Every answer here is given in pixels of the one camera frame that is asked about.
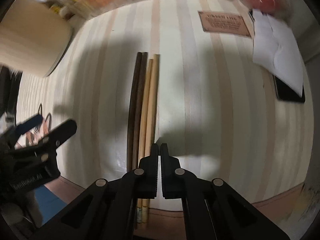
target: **metal screw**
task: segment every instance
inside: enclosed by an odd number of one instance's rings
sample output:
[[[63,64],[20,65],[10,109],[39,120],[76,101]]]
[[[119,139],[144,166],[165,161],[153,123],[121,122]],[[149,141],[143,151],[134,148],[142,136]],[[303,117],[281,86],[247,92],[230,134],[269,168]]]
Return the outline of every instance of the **metal screw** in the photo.
[[[223,185],[223,180],[222,179],[214,179],[213,184],[220,187]]]
[[[134,174],[136,174],[136,175],[142,175],[143,173],[144,173],[143,169],[135,169],[134,170]]]
[[[49,154],[45,153],[41,156],[41,161],[45,162],[47,159],[49,159]]]
[[[96,185],[97,185],[98,187],[103,187],[106,183],[107,183],[107,182],[106,182],[104,179],[98,179],[98,180],[96,181]]]
[[[184,169],[178,168],[174,171],[177,175],[183,175],[184,174]]]

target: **white container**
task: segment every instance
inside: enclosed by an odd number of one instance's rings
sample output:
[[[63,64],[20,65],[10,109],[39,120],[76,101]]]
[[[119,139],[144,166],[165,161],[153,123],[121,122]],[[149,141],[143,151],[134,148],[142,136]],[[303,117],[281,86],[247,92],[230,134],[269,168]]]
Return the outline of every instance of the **white container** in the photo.
[[[0,22],[0,63],[48,76],[72,35],[68,22],[34,0],[15,0]]]

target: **dark wooden stick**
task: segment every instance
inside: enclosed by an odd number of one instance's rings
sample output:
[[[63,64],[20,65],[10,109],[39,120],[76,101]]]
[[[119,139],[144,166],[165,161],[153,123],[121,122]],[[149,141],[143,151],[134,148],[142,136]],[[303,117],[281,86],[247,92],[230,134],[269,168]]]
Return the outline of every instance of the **dark wooden stick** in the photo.
[[[139,74],[141,66],[142,53],[137,53],[136,65],[134,67],[130,104],[129,104],[129,114],[128,114],[128,132],[127,132],[127,171],[132,170],[132,150],[133,150],[133,135],[134,135],[134,119],[136,113],[136,103],[137,103],[137,90],[139,83]]]
[[[134,118],[134,135],[133,135],[133,150],[132,150],[132,169],[133,170],[138,167],[140,122],[141,122],[144,84],[146,81],[147,61],[148,61],[148,53],[143,52],[141,67],[140,67],[140,74],[139,74],[138,91],[137,91],[136,112],[135,112],[135,118]]]

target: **white paper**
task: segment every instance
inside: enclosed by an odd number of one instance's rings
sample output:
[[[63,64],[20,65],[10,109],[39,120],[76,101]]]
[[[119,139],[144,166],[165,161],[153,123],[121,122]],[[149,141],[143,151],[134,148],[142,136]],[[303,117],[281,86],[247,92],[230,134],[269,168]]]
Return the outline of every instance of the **white paper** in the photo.
[[[302,97],[303,66],[292,30],[259,10],[253,10],[253,18],[253,62],[265,67]]]

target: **blue fabric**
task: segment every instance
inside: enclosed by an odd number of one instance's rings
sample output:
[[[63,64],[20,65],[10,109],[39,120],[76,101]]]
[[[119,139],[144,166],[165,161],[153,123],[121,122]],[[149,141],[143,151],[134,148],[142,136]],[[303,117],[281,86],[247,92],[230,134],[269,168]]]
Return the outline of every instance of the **blue fabric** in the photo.
[[[43,225],[67,205],[45,186],[35,189],[35,196],[43,217]]]

